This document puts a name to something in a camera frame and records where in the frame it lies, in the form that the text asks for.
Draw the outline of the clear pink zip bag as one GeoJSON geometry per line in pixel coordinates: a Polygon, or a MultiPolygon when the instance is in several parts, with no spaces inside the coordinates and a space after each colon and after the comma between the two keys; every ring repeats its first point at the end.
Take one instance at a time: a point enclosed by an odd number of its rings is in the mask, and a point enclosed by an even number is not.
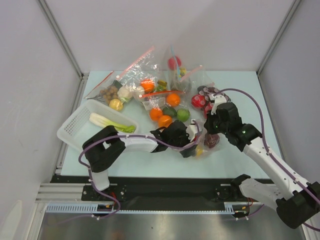
{"type": "Polygon", "coordinates": [[[197,124],[201,127],[202,132],[197,135],[199,137],[199,147],[203,148],[203,154],[196,158],[208,156],[210,153],[217,151],[220,148],[221,137],[219,134],[208,134],[206,129],[204,128],[204,121],[201,119],[192,119],[191,124],[197,124]]]}

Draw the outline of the fake celery stalk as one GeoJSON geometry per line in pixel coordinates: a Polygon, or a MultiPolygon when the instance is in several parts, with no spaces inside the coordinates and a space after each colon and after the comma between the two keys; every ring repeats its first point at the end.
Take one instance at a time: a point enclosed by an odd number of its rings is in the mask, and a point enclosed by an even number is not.
{"type": "Polygon", "coordinates": [[[124,125],[120,124],[114,121],[111,121],[110,119],[99,115],[97,113],[91,113],[89,117],[89,121],[101,128],[105,128],[108,126],[113,126],[117,131],[123,132],[123,133],[134,133],[136,130],[136,127],[134,125],[124,125]]]}

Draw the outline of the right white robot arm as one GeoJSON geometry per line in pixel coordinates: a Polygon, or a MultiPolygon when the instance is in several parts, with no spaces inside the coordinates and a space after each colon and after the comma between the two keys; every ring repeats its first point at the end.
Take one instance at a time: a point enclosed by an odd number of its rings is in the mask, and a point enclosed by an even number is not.
{"type": "Polygon", "coordinates": [[[241,175],[237,178],[238,183],[230,188],[235,200],[248,197],[261,202],[275,210],[291,229],[298,228],[319,213],[319,182],[311,183],[277,156],[256,127],[242,122],[234,103],[216,101],[207,114],[204,127],[209,134],[223,134],[231,145],[258,164],[277,187],[273,190],[241,175]]]}

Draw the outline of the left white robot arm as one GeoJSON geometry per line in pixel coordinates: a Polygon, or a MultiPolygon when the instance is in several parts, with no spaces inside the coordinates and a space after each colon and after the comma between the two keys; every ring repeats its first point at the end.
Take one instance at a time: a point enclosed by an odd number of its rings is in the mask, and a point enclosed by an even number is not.
{"type": "Polygon", "coordinates": [[[88,168],[89,179],[94,186],[92,194],[99,200],[110,195],[108,169],[123,153],[160,153],[168,148],[180,152],[184,158],[196,154],[197,141],[203,128],[196,120],[185,124],[179,120],[168,127],[160,127],[146,134],[125,134],[114,126],[107,126],[82,145],[78,161],[88,168]]]}

